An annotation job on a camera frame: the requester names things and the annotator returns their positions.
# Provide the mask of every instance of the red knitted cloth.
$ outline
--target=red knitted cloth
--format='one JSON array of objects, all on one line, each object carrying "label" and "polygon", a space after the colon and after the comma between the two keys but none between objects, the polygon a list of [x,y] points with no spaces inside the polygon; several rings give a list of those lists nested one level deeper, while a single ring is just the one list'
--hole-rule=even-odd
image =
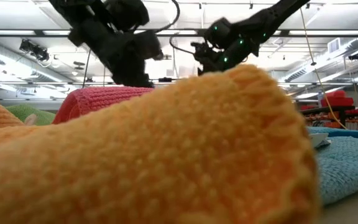
[{"label": "red knitted cloth", "polygon": [[66,122],[152,90],[153,88],[136,87],[91,87],[75,90],[64,100],[53,124]]}]

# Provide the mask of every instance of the orange knitted cloth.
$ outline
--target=orange knitted cloth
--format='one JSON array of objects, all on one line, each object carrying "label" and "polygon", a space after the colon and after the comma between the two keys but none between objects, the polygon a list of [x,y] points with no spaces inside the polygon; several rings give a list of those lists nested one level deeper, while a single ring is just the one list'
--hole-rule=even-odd
[{"label": "orange knitted cloth", "polygon": [[250,65],[58,125],[0,107],[3,224],[313,223],[317,184],[302,116]]}]

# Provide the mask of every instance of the green cloth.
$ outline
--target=green cloth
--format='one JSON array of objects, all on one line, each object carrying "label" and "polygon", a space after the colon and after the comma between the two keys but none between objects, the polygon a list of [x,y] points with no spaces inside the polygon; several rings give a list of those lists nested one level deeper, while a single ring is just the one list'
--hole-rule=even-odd
[{"label": "green cloth", "polygon": [[24,122],[24,120],[31,114],[37,115],[38,119],[35,123],[37,126],[51,124],[53,119],[55,119],[54,113],[38,110],[26,104],[7,106],[6,109],[22,122]]}]

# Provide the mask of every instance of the blue towel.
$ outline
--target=blue towel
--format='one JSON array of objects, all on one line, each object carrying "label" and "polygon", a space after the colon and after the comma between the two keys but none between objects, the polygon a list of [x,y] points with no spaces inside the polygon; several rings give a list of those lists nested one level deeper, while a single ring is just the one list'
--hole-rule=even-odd
[{"label": "blue towel", "polygon": [[325,205],[358,191],[358,131],[309,128],[309,133],[329,133],[331,145],[318,150],[320,192]]}]

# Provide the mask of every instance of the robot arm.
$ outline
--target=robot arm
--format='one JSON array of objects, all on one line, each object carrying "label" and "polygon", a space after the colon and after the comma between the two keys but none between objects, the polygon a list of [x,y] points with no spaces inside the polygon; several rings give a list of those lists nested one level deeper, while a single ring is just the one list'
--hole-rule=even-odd
[{"label": "robot arm", "polygon": [[113,74],[117,84],[152,87],[144,73],[145,60],[161,53],[154,30],[135,34],[149,22],[141,0],[49,0],[72,26],[68,38],[87,44]]},{"label": "robot arm", "polygon": [[214,22],[204,33],[207,43],[192,43],[194,57],[205,72],[225,71],[241,63],[249,54],[259,56],[259,45],[268,40],[280,25],[309,0],[281,0],[248,19],[231,24],[226,18]]}]

